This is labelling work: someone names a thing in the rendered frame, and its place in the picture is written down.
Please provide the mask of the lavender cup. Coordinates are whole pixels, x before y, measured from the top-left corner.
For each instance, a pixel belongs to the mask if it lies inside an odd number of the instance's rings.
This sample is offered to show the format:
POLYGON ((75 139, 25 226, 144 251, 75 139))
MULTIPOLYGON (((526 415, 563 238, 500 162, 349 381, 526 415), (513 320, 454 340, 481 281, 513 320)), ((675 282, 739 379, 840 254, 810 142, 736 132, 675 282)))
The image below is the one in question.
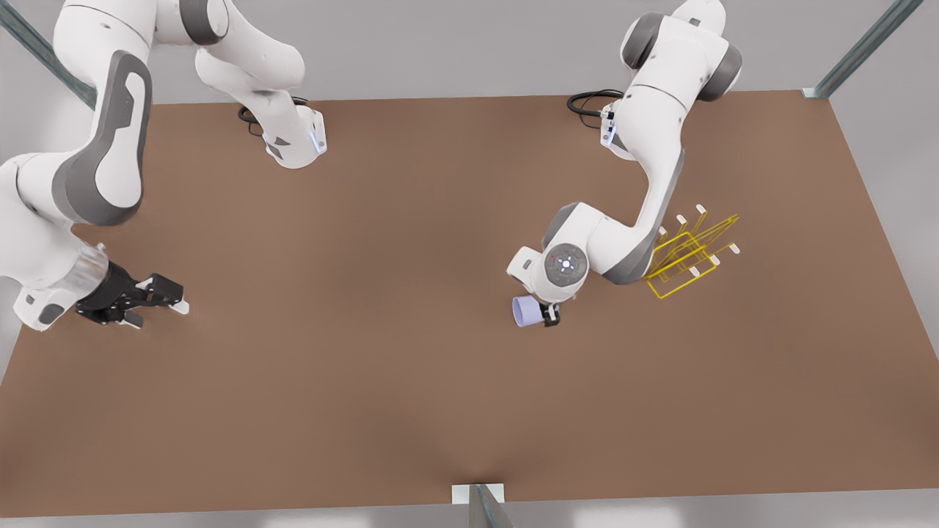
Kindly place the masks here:
POLYGON ((542 304, 533 296, 517 296, 512 300, 514 322, 518 327, 527 327, 544 323, 542 304))

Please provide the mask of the silver frame post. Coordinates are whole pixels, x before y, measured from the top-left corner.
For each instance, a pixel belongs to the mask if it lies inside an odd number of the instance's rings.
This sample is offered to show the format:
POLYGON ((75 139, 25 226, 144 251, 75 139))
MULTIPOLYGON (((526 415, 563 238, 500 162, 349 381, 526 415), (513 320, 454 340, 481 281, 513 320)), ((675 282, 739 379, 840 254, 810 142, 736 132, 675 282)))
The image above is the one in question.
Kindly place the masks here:
POLYGON ((829 99, 923 3, 924 0, 894 0, 814 87, 800 90, 802 96, 806 100, 829 99))
POLYGON ((0 26, 51 74, 54 74, 79 100, 87 104, 90 109, 96 107, 96 90, 87 86, 83 81, 79 81, 64 67, 56 57, 49 41, 41 36, 8 0, 0 0, 0 26))
POLYGON ((503 508, 503 483, 457 484, 450 487, 450 502, 467 505, 467 528, 514 528, 503 508))

